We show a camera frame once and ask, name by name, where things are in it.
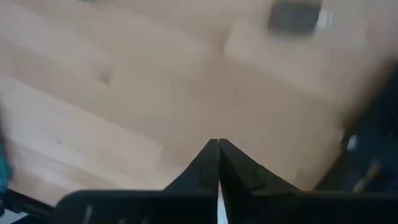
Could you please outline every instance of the wooden floor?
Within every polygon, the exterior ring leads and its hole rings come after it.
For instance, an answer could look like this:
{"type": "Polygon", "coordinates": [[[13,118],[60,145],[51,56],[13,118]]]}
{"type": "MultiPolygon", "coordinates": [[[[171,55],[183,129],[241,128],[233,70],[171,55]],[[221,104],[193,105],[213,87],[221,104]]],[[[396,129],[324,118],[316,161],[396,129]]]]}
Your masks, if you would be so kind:
{"type": "Polygon", "coordinates": [[[325,0],[336,27],[298,40],[262,31],[270,2],[0,0],[11,188],[161,189],[228,138],[311,189],[398,50],[398,4],[325,0]]]}

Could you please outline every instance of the dark object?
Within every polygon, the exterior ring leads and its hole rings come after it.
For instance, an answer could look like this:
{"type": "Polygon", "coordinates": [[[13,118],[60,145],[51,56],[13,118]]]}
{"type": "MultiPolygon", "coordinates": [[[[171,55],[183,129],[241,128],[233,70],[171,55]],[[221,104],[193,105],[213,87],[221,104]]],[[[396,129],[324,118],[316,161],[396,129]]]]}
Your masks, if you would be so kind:
{"type": "Polygon", "coordinates": [[[48,223],[52,219],[54,208],[34,199],[21,195],[13,190],[8,190],[4,198],[6,209],[20,213],[29,214],[26,220],[35,220],[35,223],[48,223]]]}
{"type": "Polygon", "coordinates": [[[317,190],[364,192],[398,191],[398,64],[355,125],[345,132],[339,159],[317,190]],[[373,170],[372,164],[378,163],[373,170]]]}
{"type": "Polygon", "coordinates": [[[321,6],[320,2],[276,2],[271,9],[268,29],[280,34],[312,34],[321,6]]]}
{"type": "Polygon", "coordinates": [[[301,192],[228,140],[212,139],[165,190],[75,192],[58,203],[53,223],[216,223],[218,180],[229,223],[396,219],[397,195],[301,192]]]}
{"type": "Polygon", "coordinates": [[[21,218],[18,221],[13,222],[12,224],[46,224],[46,223],[48,223],[48,222],[46,222],[42,219],[33,217],[31,215],[28,215],[24,218],[21,218]]]}

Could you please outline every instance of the teal object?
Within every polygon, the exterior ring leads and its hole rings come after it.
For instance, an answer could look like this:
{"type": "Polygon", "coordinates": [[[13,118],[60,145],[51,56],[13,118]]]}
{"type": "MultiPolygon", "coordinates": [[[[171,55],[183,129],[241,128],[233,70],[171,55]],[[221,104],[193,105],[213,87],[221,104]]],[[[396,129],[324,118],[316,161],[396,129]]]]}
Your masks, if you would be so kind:
{"type": "Polygon", "coordinates": [[[12,177],[12,170],[7,159],[6,148],[4,147],[4,138],[0,131],[0,194],[4,194],[8,190],[8,185],[12,177]]]}

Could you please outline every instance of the black plastic object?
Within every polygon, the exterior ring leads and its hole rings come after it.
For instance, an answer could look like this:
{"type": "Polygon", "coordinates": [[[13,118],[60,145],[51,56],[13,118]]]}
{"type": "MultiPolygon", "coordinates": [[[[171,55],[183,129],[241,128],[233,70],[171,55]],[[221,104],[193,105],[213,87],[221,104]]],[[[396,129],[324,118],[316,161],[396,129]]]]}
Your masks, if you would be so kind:
{"type": "Polygon", "coordinates": [[[53,223],[396,223],[397,195],[302,192],[226,139],[212,139],[163,191],[89,190],[57,205],[53,223]]]}
{"type": "Polygon", "coordinates": [[[163,191],[84,190],[64,197],[53,223],[217,223],[220,147],[211,139],[163,191]]]}
{"type": "Polygon", "coordinates": [[[277,1],[271,9],[268,29],[279,34],[312,34],[321,6],[321,2],[277,1]]]}
{"type": "Polygon", "coordinates": [[[398,63],[365,113],[346,130],[343,150],[317,190],[398,192],[398,63]],[[378,163],[378,170],[372,165],[378,163]],[[368,173],[375,173],[369,178],[368,173]]]}
{"type": "Polygon", "coordinates": [[[21,219],[14,223],[49,223],[52,219],[53,207],[19,194],[13,190],[8,190],[2,201],[4,202],[4,207],[9,211],[16,214],[21,212],[29,214],[24,217],[23,220],[21,219]]]}

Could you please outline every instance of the black device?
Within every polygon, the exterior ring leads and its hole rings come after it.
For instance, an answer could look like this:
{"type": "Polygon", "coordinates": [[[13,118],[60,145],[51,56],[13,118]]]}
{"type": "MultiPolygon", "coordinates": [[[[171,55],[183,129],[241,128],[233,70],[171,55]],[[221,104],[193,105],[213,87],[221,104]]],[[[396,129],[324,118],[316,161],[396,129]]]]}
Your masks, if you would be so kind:
{"type": "Polygon", "coordinates": [[[277,1],[271,8],[268,29],[285,35],[309,35],[315,32],[321,2],[277,1]]]}
{"type": "Polygon", "coordinates": [[[229,223],[397,222],[397,195],[302,192],[227,139],[211,139],[163,191],[75,192],[52,223],[217,223],[219,181],[229,223]]]}
{"type": "Polygon", "coordinates": [[[317,190],[398,192],[398,63],[367,110],[346,130],[342,151],[317,190]]]}

